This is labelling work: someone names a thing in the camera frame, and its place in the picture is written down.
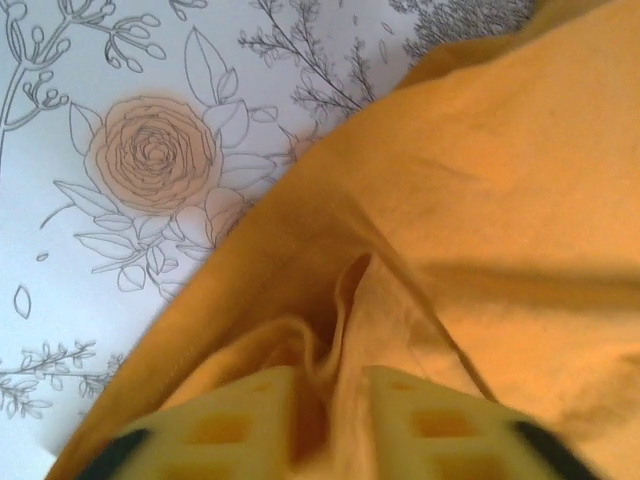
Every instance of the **botanical illustration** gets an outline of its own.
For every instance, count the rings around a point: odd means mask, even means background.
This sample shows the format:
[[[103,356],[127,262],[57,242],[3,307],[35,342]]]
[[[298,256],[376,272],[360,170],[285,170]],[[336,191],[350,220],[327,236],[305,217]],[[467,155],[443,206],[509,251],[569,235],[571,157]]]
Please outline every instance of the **botanical illustration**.
[[[443,43],[519,29],[531,15],[533,0],[389,0],[389,5],[397,12],[417,16],[415,37],[404,43],[405,52],[415,63]]]
[[[360,94],[347,93],[336,75],[335,64],[314,32],[321,10],[320,0],[290,0],[288,6],[279,0],[255,0],[251,5],[265,14],[270,23],[269,31],[258,28],[256,33],[249,35],[242,30],[238,43],[259,55],[268,67],[273,67],[279,60],[295,62],[300,68],[300,84],[291,98],[311,112],[313,118],[324,122],[333,111],[349,117],[375,101],[376,94],[369,78],[370,62],[362,54],[363,40],[355,38],[350,51],[344,56],[351,67],[349,82],[358,88]],[[277,18],[285,8],[294,9],[298,17],[289,27],[282,25]]]
[[[42,418],[43,410],[53,403],[33,395],[45,383],[57,392],[74,386],[82,398],[100,395],[124,362],[124,355],[111,355],[102,370],[83,370],[84,362],[96,354],[95,345],[95,341],[76,341],[72,348],[61,343],[54,348],[44,342],[41,349],[23,348],[20,365],[13,368],[0,359],[0,412],[4,411],[9,419]]]
[[[152,285],[167,301],[182,287],[185,260],[204,261],[295,160],[298,140],[284,129],[290,151],[241,149],[252,123],[274,123],[273,105],[248,107],[237,96],[239,78],[211,42],[192,29],[185,43],[185,75],[201,103],[137,97],[114,105],[104,119],[71,103],[71,140],[84,157],[85,185],[55,181],[66,208],[93,219],[96,230],[77,240],[116,271],[122,292]]]

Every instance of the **line drawing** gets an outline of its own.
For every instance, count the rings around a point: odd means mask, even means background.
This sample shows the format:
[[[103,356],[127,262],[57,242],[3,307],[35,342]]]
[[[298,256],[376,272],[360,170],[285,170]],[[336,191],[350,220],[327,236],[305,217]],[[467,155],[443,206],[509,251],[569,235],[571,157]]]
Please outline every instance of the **line drawing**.
[[[208,2],[206,0],[169,0],[169,6],[183,22],[187,21],[187,13],[185,8],[207,8]]]
[[[149,28],[160,26],[160,20],[150,13],[125,17],[108,25],[105,21],[116,12],[113,0],[84,0],[81,5],[71,0],[58,0],[57,6],[60,22],[46,38],[39,24],[31,28],[29,35],[23,31],[21,22],[29,14],[25,2],[9,4],[7,0],[0,0],[0,9],[6,15],[7,44],[16,62],[0,109],[0,168],[4,139],[8,132],[24,127],[42,112],[69,104],[69,95],[61,94],[51,82],[54,80],[52,67],[72,47],[71,39],[65,36],[72,27],[88,28],[105,34],[107,40],[103,55],[106,62],[114,68],[125,65],[132,72],[143,71],[140,62],[130,56],[124,46],[157,60],[166,59],[162,47],[147,41],[151,37]],[[17,118],[11,118],[13,102],[19,90],[33,104],[33,108]]]
[[[240,46],[256,53],[269,68],[272,68],[277,60],[293,59],[300,68],[300,84],[291,94],[291,98],[321,123],[325,122],[333,111],[340,112],[346,118],[374,101],[376,97],[368,79],[369,62],[361,56],[364,41],[356,38],[351,52],[345,57],[352,65],[349,80],[361,90],[362,95],[356,98],[346,92],[322,42],[314,35],[314,23],[321,10],[319,0],[291,0],[289,4],[295,10],[298,19],[291,26],[290,33],[287,33],[276,18],[285,8],[280,1],[252,2],[252,6],[264,12],[269,19],[271,33],[265,33],[258,28],[256,33],[249,36],[241,30],[238,38]]]
[[[62,343],[55,349],[48,342],[38,350],[25,347],[20,366],[14,368],[4,367],[0,359],[0,411],[4,410],[9,419],[16,415],[42,419],[43,410],[51,408],[53,402],[31,395],[43,384],[61,392],[69,381],[76,381],[82,398],[100,395],[124,363],[124,355],[112,354],[104,369],[83,370],[84,362],[96,355],[95,345],[95,341],[76,340],[71,349]]]
[[[380,58],[386,64],[389,63],[389,57],[387,55],[387,44],[384,40],[378,40],[378,49],[380,50]]]
[[[29,315],[31,315],[31,294],[24,285],[18,286],[16,293],[13,295],[13,308],[22,318],[29,319]]]
[[[414,37],[403,48],[413,63],[434,47],[473,38],[501,35],[521,28],[531,17],[531,0],[389,0],[398,13],[417,15]]]
[[[84,157],[87,181],[55,180],[68,201],[40,226],[63,211],[80,210],[96,229],[74,237],[105,260],[91,273],[115,272],[120,292],[149,287],[166,301],[184,286],[180,267],[208,258],[275,184],[278,172],[315,143],[318,128],[316,123],[300,138],[278,126],[285,152],[245,151],[252,124],[277,125],[278,108],[248,106],[239,94],[238,72],[196,28],[185,40],[184,66],[202,114],[165,97],[121,100],[104,118],[70,102],[70,140]],[[190,176],[174,174],[186,165]]]
[[[382,25],[382,28],[384,28],[389,35],[395,35],[395,33],[393,32],[393,29],[389,26],[387,22],[380,22],[380,25]]]

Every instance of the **yellow plastic object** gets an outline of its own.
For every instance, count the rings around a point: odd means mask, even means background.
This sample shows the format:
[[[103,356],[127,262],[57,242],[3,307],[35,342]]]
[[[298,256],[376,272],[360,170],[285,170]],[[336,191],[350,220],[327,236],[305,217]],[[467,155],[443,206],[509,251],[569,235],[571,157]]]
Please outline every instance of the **yellow plastic object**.
[[[123,434],[151,433],[114,480],[283,478],[296,381],[273,368],[133,423]]]
[[[568,450],[559,452],[557,440],[519,412],[390,368],[371,368],[370,381],[379,480],[596,478],[584,465],[569,465],[577,459],[563,456]],[[524,441],[523,426],[545,443]],[[536,447],[555,449],[551,460],[562,465],[544,461]]]
[[[598,478],[519,412],[387,367],[367,374],[378,480]],[[326,424],[301,373],[274,367],[134,422],[76,480],[283,480]]]

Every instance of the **branch drawing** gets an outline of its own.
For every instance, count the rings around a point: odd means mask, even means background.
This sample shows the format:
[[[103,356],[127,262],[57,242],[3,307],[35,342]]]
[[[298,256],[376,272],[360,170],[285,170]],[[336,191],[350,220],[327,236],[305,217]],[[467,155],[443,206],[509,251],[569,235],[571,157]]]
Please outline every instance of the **branch drawing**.
[[[0,109],[0,167],[7,132],[24,127],[41,112],[69,104],[68,94],[60,94],[58,89],[49,85],[54,78],[51,68],[72,47],[70,38],[63,37],[71,27],[80,26],[106,34],[104,57],[114,68],[121,68],[124,64],[132,72],[142,72],[138,60],[123,49],[125,45],[158,60],[166,58],[166,53],[159,45],[147,41],[151,37],[149,28],[160,26],[160,21],[154,15],[145,13],[106,25],[105,20],[116,11],[113,0],[84,0],[81,5],[78,3],[57,1],[61,19],[48,38],[38,24],[31,28],[29,36],[25,35],[22,21],[29,13],[26,3],[17,1],[8,4],[5,0],[0,3],[6,15],[7,44],[16,62]],[[10,118],[18,90],[23,91],[33,108],[17,118]]]
[[[443,43],[458,42],[518,30],[530,17],[529,0],[389,0],[399,13],[417,15],[415,39],[404,42],[413,62]]]
[[[293,59],[300,67],[300,84],[291,95],[300,107],[310,111],[313,117],[325,121],[332,111],[349,117],[375,100],[369,75],[369,62],[362,57],[364,41],[356,38],[354,46],[345,58],[351,64],[349,80],[357,86],[360,98],[348,94],[335,73],[335,65],[328,58],[322,42],[314,35],[321,5],[318,0],[291,0],[291,8],[298,19],[291,25],[289,33],[279,23],[276,15],[284,5],[278,0],[256,0],[252,5],[264,12],[271,23],[271,33],[258,28],[249,36],[242,30],[238,43],[260,56],[268,67],[277,60]]]
[[[84,361],[96,354],[95,344],[95,341],[76,341],[74,348],[69,349],[60,343],[54,349],[44,342],[40,350],[23,348],[19,367],[0,367],[0,411],[4,410],[9,419],[17,414],[22,418],[29,415],[41,419],[42,410],[50,408],[53,403],[32,399],[31,394],[43,382],[54,391],[62,391],[66,381],[75,380],[81,397],[92,399],[101,394],[124,362],[124,355],[111,355],[104,370],[83,370]]]

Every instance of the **colored rose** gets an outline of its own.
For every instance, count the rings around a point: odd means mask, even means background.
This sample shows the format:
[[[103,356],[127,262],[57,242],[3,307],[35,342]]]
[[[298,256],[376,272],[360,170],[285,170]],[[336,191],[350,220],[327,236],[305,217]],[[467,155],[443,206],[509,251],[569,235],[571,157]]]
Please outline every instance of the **colored rose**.
[[[139,97],[112,107],[91,141],[85,166],[117,203],[171,215],[202,203],[218,185],[222,152],[188,105]]]

